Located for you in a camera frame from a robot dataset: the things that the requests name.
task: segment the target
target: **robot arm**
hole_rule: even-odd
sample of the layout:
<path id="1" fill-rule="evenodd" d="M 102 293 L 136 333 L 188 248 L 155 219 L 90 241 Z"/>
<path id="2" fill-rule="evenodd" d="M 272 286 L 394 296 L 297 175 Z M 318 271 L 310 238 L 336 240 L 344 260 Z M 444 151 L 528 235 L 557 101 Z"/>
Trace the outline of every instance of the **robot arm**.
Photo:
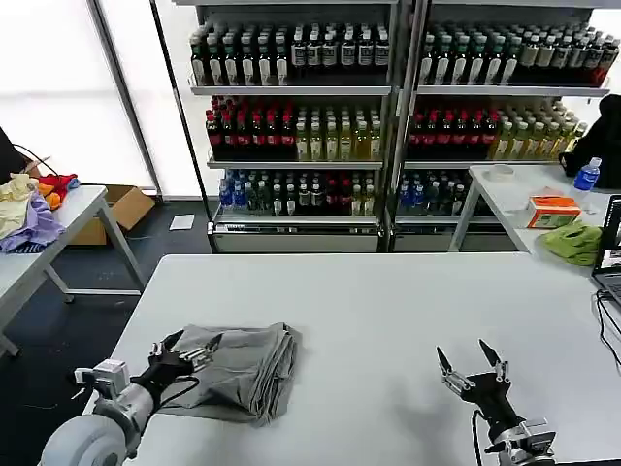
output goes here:
<path id="1" fill-rule="evenodd" d="M 494 372 L 463 376 L 438 348 L 442 382 L 462 400 L 478 405 L 492 442 L 485 452 L 497 453 L 501 466 L 553 465 L 551 445 L 556 432 L 547 427 L 545 419 L 526 420 L 515 413 L 507 400 L 511 387 L 508 362 L 482 340 L 479 343 Z"/>
<path id="2" fill-rule="evenodd" d="M 162 406 L 164 390 L 207 367 L 222 338 L 192 351 L 171 351 L 181 334 L 154 344 L 148 368 L 138 377 L 129 379 L 125 363 L 110 359 L 94 369 L 76 370 L 78 384 L 100 396 L 92 415 L 74 417 L 51 435 L 41 466 L 119 466 L 134 458 L 149 419 Z"/>

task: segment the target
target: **laptop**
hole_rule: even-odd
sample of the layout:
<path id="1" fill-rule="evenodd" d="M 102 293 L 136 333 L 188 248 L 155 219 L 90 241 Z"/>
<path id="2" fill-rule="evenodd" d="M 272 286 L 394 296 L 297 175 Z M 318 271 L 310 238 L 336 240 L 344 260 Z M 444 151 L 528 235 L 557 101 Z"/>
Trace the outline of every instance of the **laptop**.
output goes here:
<path id="1" fill-rule="evenodd" d="M 593 279 L 621 305 L 621 195 L 610 196 Z"/>

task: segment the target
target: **orange box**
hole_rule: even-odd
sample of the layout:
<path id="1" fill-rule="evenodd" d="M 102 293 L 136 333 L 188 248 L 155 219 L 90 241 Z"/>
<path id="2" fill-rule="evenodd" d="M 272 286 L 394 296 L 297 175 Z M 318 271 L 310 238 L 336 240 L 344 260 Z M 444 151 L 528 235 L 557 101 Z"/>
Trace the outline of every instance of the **orange box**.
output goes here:
<path id="1" fill-rule="evenodd" d="M 526 207 L 527 228 L 558 228 L 572 223 L 582 211 L 571 197 L 531 197 Z"/>

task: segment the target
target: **metal frame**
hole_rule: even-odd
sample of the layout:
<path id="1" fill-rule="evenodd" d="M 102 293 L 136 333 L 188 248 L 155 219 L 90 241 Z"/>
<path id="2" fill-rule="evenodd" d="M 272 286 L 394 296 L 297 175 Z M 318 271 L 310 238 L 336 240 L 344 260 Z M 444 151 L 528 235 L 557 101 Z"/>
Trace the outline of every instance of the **metal frame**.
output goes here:
<path id="1" fill-rule="evenodd" d="M 132 132 L 134 133 L 134 137 L 136 138 L 136 142 L 138 143 L 138 149 L 140 150 L 140 154 L 143 157 L 143 161 L 145 162 L 147 171 L 151 176 L 153 184 L 155 185 L 157 199 L 161 202 L 162 188 L 159 184 L 159 180 L 157 179 L 157 172 L 155 171 L 153 160 L 151 158 L 150 152 L 148 151 L 147 141 L 145 140 L 143 130 L 140 126 L 138 115 L 136 114 L 136 109 L 134 108 L 134 103 L 132 101 L 129 88 L 127 87 L 127 82 L 123 75 L 122 67 L 118 60 L 118 55 L 116 54 L 114 40 L 110 33 L 108 22 L 106 21 L 106 15 L 101 7 L 101 4 L 99 3 L 99 0 L 86 0 L 86 5 L 88 6 L 88 10 L 95 25 L 95 29 L 97 30 L 97 35 L 99 36 L 101 47 L 104 50 L 104 54 L 106 55 L 106 60 L 108 61 L 110 72 L 113 75 L 114 83 L 116 85 L 116 89 L 118 90 L 121 104 L 123 106 L 123 109 L 125 110 L 125 113 L 127 114 L 127 119 L 129 119 L 129 124 L 132 127 Z"/>

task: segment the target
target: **water bottle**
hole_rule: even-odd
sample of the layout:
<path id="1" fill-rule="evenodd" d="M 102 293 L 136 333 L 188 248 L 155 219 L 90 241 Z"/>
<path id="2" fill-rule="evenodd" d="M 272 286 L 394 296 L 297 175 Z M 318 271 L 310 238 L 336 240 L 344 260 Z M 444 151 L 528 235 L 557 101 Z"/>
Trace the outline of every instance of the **water bottle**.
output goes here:
<path id="1" fill-rule="evenodd" d="M 586 198 L 600 177 L 602 160 L 593 157 L 588 165 L 584 165 L 573 180 L 571 197 L 583 210 L 588 210 Z"/>

